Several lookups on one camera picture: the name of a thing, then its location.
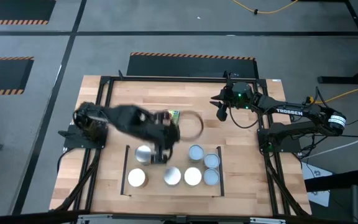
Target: metal bracket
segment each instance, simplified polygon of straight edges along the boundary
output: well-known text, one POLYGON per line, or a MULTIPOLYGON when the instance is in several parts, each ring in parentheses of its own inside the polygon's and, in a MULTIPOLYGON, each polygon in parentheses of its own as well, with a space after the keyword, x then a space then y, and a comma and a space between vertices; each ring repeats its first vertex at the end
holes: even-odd
POLYGON ((99 141, 93 142, 86 138, 76 125, 69 125, 67 131, 59 131, 58 133, 65 138, 64 147, 73 149, 73 148, 87 148, 87 149, 102 149, 106 145, 108 127, 104 126, 101 133, 102 136, 99 138, 99 141))
POLYGON ((100 78, 100 82, 99 82, 99 85, 105 85, 105 84, 107 84, 109 81, 110 81, 110 78, 111 77, 109 77, 109 76, 102 76, 101 78, 100 78))
POLYGON ((118 70, 118 75, 119 75, 119 79, 120 79, 121 81, 123 81, 123 80, 124 80, 124 75, 122 74, 122 72, 121 72, 120 69, 118 70))
POLYGON ((94 215, 79 215, 78 220, 81 222, 90 221, 94 218, 111 218, 112 214, 94 214, 94 215))
POLYGON ((291 136, 287 136, 281 141, 279 146, 273 146, 269 144, 267 139, 268 129, 258 129, 258 142, 261 152, 300 152, 301 145, 299 139, 292 139, 291 136))
POLYGON ((266 79, 257 79, 256 83, 262 88, 267 88, 266 79))
POLYGON ((257 224, 285 224, 285 220, 278 220, 273 218, 250 218, 249 223, 257 223, 257 224))
POLYGON ((176 223, 186 223, 186 215, 177 215, 176 223))

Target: floor mat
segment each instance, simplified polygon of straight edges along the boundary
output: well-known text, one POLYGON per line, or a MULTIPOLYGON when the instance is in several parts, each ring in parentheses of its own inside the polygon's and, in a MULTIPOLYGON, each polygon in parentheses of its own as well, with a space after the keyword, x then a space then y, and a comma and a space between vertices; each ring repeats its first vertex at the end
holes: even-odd
POLYGON ((133 52, 127 75, 160 77, 222 77, 224 71, 239 78, 259 78, 253 57, 133 52))
POLYGON ((55 0, 0 0, 0 25, 48 24, 55 0))
POLYGON ((0 57, 0 95, 23 94, 33 57, 0 57))

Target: tin can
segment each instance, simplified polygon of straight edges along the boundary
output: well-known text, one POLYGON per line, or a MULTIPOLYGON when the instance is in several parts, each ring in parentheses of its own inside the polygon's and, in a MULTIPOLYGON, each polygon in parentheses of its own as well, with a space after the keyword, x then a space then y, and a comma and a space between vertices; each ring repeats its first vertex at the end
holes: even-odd
POLYGON ((189 159, 191 162, 199 162, 204 157, 204 149, 199 145, 192 145, 189 148, 189 159))
POLYGON ((190 167, 185 172, 185 183, 191 187, 197 186, 202 179, 202 175, 199 169, 195 167, 190 167))
POLYGON ((206 185, 216 185, 219 183, 219 173, 215 169, 208 169, 204 172, 204 182, 206 185))
POLYGON ((152 150, 150 147, 143 145, 135 149, 135 158, 142 165, 150 165, 152 159, 152 150))
POLYGON ((215 169, 221 163, 221 159, 215 153, 208 153, 204 157, 204 165, 209 169, 215 169))
POLYGON ((133 169, 128 174, 128 183, 133 187, 142 188, 147 185, 148 181, 149 179, 142 169, 133 169))
POLYGON ((170 186, 174 187, 179 184, 181 179, 180 170, 177 167, 169 167, 164 172, 164 181, 170 186))

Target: wooden tabletop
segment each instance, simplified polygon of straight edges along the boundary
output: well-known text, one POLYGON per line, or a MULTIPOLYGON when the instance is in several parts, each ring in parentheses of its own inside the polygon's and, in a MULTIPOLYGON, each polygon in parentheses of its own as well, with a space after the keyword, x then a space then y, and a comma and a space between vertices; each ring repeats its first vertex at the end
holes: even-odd
MULTIPOLYGON (((95 102, 99 81, 100 76, 84 76, 76 107, 84 101, 95 102)), ((148 110, 197 111, 204 121, 203 134, 194 142, 175 144, 174 152, 188 150, 192 144, 199 144, 204 148, 221 146, 224 197, 120 195, 126 145, 136 148, 144 142, 109 126, 106 147, 101 153, 91 211, 222 216, 272 215, 264 157, 259 153, 257 142, 258 125, 249 129, 240 129, 230 118, 220 122, 216 118, 217 108, 209 103, 210 97, 218 95, 223 85, 223 83, 115 81, 110 106, 137 104, 148 110)), ((267 80, 267 89, 269 96, 276 100, 285 100, 280 80, 267 80)), ((257 119, 256 113, 250 110, 232 110, 232 113, 242 126, 250 125, 257 119)), ((289 116, 285 114, 273 114, 273 120, 290 123, 289 116)), ((182 125, 180 129, 181 133, 186 134, 194 132, 197 127, 182 125)), ((75 149, 62 159, 50 208, 59 206, 77 184, 84 151, 84 149, 75 149)), ((302 208, 311 213, 299 161, 291 154, 280 155, 287 188, 302 208)), ((277 186, 275 188, 278 209, 283 213, 280 191, 277 186)), ((86 185, 80 208, 85 206, 87 192, 86 185)))

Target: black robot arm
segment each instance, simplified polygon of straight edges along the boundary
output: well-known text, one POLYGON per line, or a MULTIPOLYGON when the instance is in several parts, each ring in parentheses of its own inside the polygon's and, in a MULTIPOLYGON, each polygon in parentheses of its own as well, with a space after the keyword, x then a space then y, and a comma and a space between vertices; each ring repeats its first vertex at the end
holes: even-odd
POLYGON ((136 105, 109 108, 84 102, 74 112, 73 120, 92 141, 100 136, 94 123, 103 122, 112 124, 122 133, 154 143, 152 163, 166 163, 169 157, 163 151, 169 150, 172 155, 172 147, 180 139, 179 127, 171 121, 168 111, 151 113, 136 105))
POLYGON ((282 141, 287 137, 302 134, 321 133, 325 136, 339 136, 342 134, 346 117, 336 110, 322 107, 313 103, 289 103, 278 101, 272 97, 253 92, 252 88, 244 82, 233 83, 230 74, 225 72, 226 86, 220 94, 213 96, 211 103, 217 106, 216 116, 220 121, 227 118, 227 108, 250 109, 257 112, 260 116, 272 113, 292 114, 308 118, 310 121, 284 125, 273 123, 269 129, 259 130, 259 141, 262 146, 270 146, 271 151, 279 148, 282 141))

